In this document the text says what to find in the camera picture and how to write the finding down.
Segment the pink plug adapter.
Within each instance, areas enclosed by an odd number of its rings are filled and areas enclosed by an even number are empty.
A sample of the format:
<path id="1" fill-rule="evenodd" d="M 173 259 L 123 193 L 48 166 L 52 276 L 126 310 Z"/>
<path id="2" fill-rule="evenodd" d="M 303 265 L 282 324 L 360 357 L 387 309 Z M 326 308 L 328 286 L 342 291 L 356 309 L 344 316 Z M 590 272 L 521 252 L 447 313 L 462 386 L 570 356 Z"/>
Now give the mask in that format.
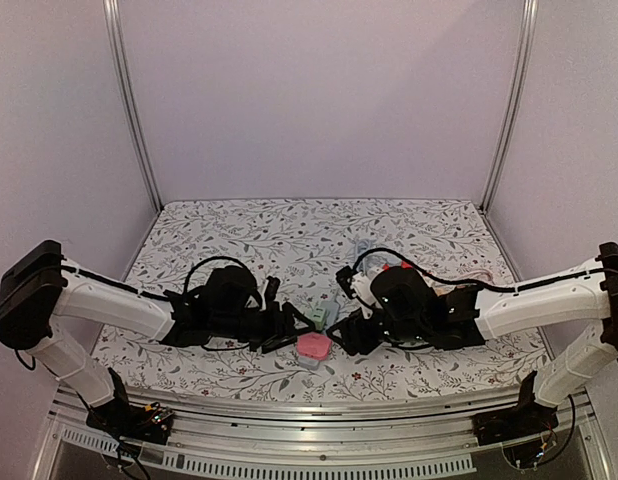
<path id="1" fill-rule="evenodd" d="M 301 335 L 296 342 L 296 350 L 299 356 L 318 361 L 323 361 L 329 356 L 331 346 L 331 339 L 315 332 Z"/>

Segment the grey blue power strip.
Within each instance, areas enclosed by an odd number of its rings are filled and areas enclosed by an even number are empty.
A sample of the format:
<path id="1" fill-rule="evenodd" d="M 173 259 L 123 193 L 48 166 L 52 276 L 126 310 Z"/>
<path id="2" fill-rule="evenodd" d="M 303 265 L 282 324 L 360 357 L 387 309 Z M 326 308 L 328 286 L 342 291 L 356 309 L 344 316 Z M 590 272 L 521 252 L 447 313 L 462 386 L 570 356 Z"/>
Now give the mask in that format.
<path id="1" fill-rule="evenodd" d="M 330 326 L 332 326 L 333 324 L 335 324 L 335 322 L 336 322 L 336 320 L 338 318 L 338 314 L 339 314 L 339 310 L 340 310 L 340 305 L 335 300 L 323 300 L 317 307 L 324 307 L 328 311 L 328 317 L 327 317 L 326 321 L 322 325 L 315 324 L 316 325 L 316 332 L 315 333 L 320 333 L 320 334 L 323 334 L 323 335 L 327 336 L 326 335 L 327 329 Z M 303 367 L 305 369 L 308 369 L 308 370 L 312 370 L 312 371 L 317 370 L 319 368 L 320 364 L 323 361 L 313 360 L 313 359 L 310 359 L 310 358 L 307 358 L 307 357 L 301 357 L 297 353 L 297 362 L 298 362 L 298 364 L 301 367 Z"/>

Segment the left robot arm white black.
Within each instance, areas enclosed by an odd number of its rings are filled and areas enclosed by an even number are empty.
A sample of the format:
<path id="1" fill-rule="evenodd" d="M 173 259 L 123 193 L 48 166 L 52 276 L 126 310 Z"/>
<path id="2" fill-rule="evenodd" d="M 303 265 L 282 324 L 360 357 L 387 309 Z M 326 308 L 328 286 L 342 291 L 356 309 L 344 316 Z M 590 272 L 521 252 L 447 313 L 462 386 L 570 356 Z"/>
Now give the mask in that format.
<path id="1" fill-rule="evenodd" d="M 6 271 L 0 283 L 0 343 L 25 352 L 74 389 L 117 434 L 137 426 L 111 370 L 100 365 L 61 328 L 64 317 L 134 331 L 174 348 L 205 347 L 230 339 L 263 354 L 315 330 L 313 321 L 277 300 L 279 280 L 263 286 L 242 262 L 223 256 L 206 282 L 185 278 L 181 291 L 161 294 L 83 269 L 46 240 Z"/>

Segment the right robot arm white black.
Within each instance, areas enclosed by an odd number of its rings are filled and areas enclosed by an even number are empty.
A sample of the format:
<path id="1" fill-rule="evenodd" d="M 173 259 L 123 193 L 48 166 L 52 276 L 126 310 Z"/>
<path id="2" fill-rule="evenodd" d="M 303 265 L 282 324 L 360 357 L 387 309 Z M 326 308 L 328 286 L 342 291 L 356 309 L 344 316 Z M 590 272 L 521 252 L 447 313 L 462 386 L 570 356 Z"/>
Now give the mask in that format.
<path id="1" fill-rule="evenodd" d="M 435 276 L 405 256 L 370 275 L 345 266 L 336 280 L 359 308 L 335 323 L 328 337 L 350 355 L 382 343 L 422 341 L 438 350 L 481 346 L 531 328 L 585 321 L 587 328 L 547 366 L 532 374 L 531 397 L 512 407 L 506 427 L 526 436 L 545 408 L 558 406 L 611 363 L 618 362 L 618 244 L 560 273 L 496 286 Z"/>

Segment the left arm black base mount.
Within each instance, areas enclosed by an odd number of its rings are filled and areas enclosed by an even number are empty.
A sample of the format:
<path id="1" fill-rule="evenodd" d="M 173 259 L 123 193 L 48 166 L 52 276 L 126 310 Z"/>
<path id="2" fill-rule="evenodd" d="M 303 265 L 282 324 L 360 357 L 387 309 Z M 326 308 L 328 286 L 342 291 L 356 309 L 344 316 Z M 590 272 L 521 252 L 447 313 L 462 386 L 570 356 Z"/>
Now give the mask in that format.
<path id="1" fill-rule="evenodd" d="M 175 412 L 159 402 L 135 406 L 112 400 L 99 407 L 89 407 L 86 424 L 114 439 L 135 439 L 166 445 L 171 435 Z"/>

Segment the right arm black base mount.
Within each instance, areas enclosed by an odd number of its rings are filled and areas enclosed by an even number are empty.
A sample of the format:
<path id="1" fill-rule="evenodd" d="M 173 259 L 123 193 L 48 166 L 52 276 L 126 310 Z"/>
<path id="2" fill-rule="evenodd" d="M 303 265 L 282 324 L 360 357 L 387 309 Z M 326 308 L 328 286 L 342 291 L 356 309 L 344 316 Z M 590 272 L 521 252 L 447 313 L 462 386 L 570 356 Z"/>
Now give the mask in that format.
<path id="1" fill-rule="evenodd" d="M 472 432 L 480 446 L 537 435 L 558 426 L 557 408 L 536 402 L 479 413 L 471 417 Z"/>

